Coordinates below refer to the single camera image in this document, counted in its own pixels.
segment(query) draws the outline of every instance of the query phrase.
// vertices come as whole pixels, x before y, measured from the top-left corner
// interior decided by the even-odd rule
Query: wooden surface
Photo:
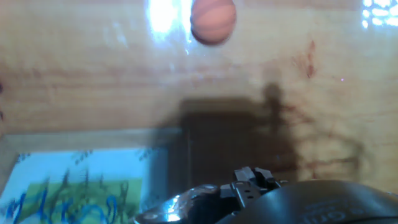
[[[234,33],[207,47],[190,32],[186,0],[1,0],[0,127],[156,128],[178,124],[187,105],[218,106],[283,120],[279,134],[273,122],[259,132],[289,133],[292,151],[276,157],[296,161],[298,180],[317,167],[317,178],[398,192],[398,8],[364,4],[235,0]],[[381,10],[389,15],[372,14]]]

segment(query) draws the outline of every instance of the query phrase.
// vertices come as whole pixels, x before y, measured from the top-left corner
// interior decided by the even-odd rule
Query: wood grain
[[[398,192],[397,27],[372,24],[360,0],[234,3],[233,35],[208,47],[190,32],[189,1],[1,0],[1,132],[177,126],[182,102],[201,98],[244,98],[238,109],[263,116],[276,83],[298,169],[281,172],[304,180],[318,166],[318,178]],[[84,136],[66,146],[94,141]],[[65,148],[10,138],[11,150]]]

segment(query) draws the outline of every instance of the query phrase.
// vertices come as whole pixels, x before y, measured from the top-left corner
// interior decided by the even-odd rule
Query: orange ball
[[[196,0],[192,6],[193,33],[205,42],[226,40],[236,23],[236,8],[232,0]]]

